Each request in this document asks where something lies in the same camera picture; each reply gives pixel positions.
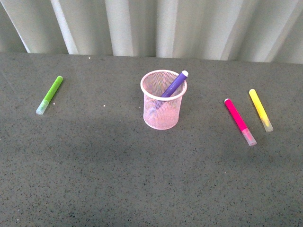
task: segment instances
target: table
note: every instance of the table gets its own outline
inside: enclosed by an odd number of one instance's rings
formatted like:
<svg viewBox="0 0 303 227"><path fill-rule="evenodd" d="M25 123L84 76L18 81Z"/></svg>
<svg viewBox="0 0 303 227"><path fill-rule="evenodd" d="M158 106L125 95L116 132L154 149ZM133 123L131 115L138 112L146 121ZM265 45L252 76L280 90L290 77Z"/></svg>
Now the table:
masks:
<svg viewBox="0 0 303 227"><path fill-rule="evenodd" d="M140 80L158 69L189 72L165 131L143 120ZM302 90L296 64L0 53L0 226L301 226Z"/></svg>

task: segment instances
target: marker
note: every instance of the marker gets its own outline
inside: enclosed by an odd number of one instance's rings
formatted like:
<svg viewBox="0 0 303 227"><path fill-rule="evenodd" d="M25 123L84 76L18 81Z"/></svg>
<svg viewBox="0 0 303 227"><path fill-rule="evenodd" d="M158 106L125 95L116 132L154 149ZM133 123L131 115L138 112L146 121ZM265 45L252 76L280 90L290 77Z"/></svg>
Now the marker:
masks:
<svg viewBox="0 0 303 227"><path fill-rule="evenodd" d="M237 123L239 129L241 130L248 144L250 146L256 145L257 142L255 138L252 136L251 132L247 128L245 122L241 118L239 112L237 111L236 107L233 105L232 101L229 98L227 98L225 99L224 103L227 109L229 110L229 112L231 113L232 117L234 118L235 122Z"/></svg>
<svg viewBox="0 0 303 227"><path fill-rule="evenodd" d="M186 70L183 70L177 78L171 83L171 85L164 91L164 93L161 95L162 98L168 98L170 97L177 88L188 78L188 72ZM155 107L153 107L150 111L150 114L154 114L156 110L158 110L162 105L164 101L158 100L155 104Z"/></svg>
<svg viewBox="0 0 303 227"><path fill-rule="evenodd" d="M184 80L186 80L188 77L187 71L182 71L177 78L171 83L171 85L164 91L164 93L161 95L162 98L168 98L170 97L177 88L183 83Z"/></svg>
<svg viewBox="0 0 303 227"><path fill-rule="evenodd" d="M255 105L255 108L257 109L260 119L264 125L265 131L273 131L274 128L269 121L269 118L263 108L263 105L262 105L255 89L250 90L250 97L251 97L252 102Z"/></svg>
<svg viewBox="0 0 303 227"><path fill-rule="evenodd" d="M44 111L46 110L48 104L51 102L53 96L56 94L56 91L58 90L59 86L61 85L63 81L62 76L58 76L49 91L47 92L46 96L42 100L41 104L39 105L38 109L36 110L36 114L42 115Z"/></svg>

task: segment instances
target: pen holder rim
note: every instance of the pen holder rim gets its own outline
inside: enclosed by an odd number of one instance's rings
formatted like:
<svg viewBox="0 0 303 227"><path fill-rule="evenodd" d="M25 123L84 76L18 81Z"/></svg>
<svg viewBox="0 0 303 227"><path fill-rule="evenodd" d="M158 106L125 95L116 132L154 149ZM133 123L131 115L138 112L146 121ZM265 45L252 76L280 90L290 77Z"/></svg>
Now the pen holder rim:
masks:
<svg viewBox="0 0 303 227"><path fill-rule="evenodd" d="M159 96L154 96L152 95L151 93L149 93L148 91L145 90L144 86L143 86L143 83L144 83L144 80L151 74L153 73L157 73L157 72L169 72L169 73L172 73L172 74L175 74L176 77L179 75L178 73L174 72L174 71L170 71L170 70L155 70L155 71L151 71L149 73L147 73L142 79L141 79L141 82L140 82L140 86L141 86L141 90L143 91L143 93L145 95L147 95L149 98L152 98L152 99L155 99L155 100L159 100L159 101L172 101L172 100L175 100L175 99L178 99L180 97L182 97L186 90L187 90L187 82L186 80L184 80L184 87L182 89L182 92L180 92L179 94L177 94L176 96L171 96L171 97L167 97L167 98L164 98L164 97L159 97Z"/></svg>

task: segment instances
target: white curtain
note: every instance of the white curtain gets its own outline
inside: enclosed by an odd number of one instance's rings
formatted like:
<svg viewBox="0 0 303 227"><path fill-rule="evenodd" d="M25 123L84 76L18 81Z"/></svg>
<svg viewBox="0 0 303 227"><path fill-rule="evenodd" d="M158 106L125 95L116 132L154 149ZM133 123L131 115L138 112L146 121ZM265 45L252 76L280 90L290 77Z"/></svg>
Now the white curtain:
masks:
<svg viewBox="0 0 303 227"><path fill-rule="evenodd" d="M303 63L303 0L0 2L0 52Z"/></svg>

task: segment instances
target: pink mesh pen holder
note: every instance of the pink mesh pen holder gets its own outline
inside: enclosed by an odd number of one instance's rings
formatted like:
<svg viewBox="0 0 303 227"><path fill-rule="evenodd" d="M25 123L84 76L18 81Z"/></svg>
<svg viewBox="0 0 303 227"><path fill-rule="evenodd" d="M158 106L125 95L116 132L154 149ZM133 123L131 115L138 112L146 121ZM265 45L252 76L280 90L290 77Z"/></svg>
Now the pink mesh pen holder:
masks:
<svg viewBox="0 0 303 227"><path fill-rule="evenodd" d="M156 70L147 73L141 80L140 85L144 93L143 119L154 129L170 129L179 120L182 96L187 89L186 81L177 88L171 97L161 97L177 76L178 73L173 71Z"/></svg>

